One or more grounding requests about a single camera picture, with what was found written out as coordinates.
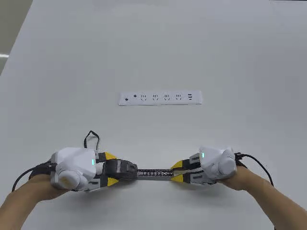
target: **gray floor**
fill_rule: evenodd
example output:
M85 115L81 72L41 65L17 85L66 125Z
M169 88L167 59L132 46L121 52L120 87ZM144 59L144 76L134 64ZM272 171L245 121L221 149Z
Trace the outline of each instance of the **gray floor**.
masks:
M32 0L0 0L0 74L31 6Z

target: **hand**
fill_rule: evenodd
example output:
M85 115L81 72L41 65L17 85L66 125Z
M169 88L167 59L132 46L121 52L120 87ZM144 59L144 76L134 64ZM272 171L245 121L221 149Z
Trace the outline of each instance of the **hand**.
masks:
M245 167L237 166L234 176L228 179L220 180L219 183L237 191L246 190L248 183L253 181L253 177L257 176Z
M45 174L32 177L16 192L29 192L29 190L36 194L38 201L51 200L69 191L53 187L50 183L50 176Z

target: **power strip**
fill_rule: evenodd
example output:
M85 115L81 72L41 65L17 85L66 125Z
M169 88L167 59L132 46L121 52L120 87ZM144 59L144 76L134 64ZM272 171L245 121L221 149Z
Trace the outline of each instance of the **power strip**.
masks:
M199 90L142 91L120 93L119 105L202 104Z

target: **black cable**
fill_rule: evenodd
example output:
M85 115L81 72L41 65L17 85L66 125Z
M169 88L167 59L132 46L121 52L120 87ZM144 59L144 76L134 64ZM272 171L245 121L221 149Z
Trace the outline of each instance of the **black cable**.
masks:
M242 154L241 156L242 156L242 157L249 157L249 158L252 158L255 162L257 162L257 163L261 166L261 168L266 172L266 174L267 174L268 177L269 177L269 180L270 180L271 185L274 187L274 184L273 184L273 180L272 180L272 178L271 178L271 175L269 174L268 170L260 163L259 160L257 160L255 157L253 157L253 156L251 156L251 155L248 155L248 154Z
M96 134L94 131L89 131L89 133L86 135L85 139L84 139L84 142L83 142L83 145L84 145L84 148L86 149L87 148L87 138L90 134L93 134L96 138L97 138L97 143L96 143L96 150L98 150L98 144L99 144L99 141L100 141L100 138L99 138L99 135Z
M31 168L31 169L28 169L27 171L23 172L23 173L17 178L17 180L15 181L15 183L14 183L14 185L13 185L12 192L15 191L16 185L17 185L17 183L19 182L19 180L20 180L24 175L26 175L27 173L33 171L35 168L36 168L36 167L33 167L33 168Z
M16 189L16 186L17 186L17 183L20 181L20 179L25 176L27 173L31 172L31 171L35 171L35 170L39 170L39 169L49 169L50 171L55 171L56 169L56 165L57 164L54 164L54 163L51 163L51 164L40 164L40 165L37 165L31 169L28 169L27 171L23 172L15 181L15 183L13 184L13 188L12 188L12 192L15 191Z

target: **white table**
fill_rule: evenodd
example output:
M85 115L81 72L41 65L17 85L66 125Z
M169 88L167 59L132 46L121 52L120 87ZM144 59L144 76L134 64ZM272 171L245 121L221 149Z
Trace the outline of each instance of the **white table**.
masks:
M306 22L305 2L35 0L0 78L0 201L21 172L82 146L92 129L101 150L139 168L232 146L307 208ZM146 89L199 89L204 103L117 105L119 92ZM37 205L24 226L226 228L272 224L245 192L152 181L68 193Z

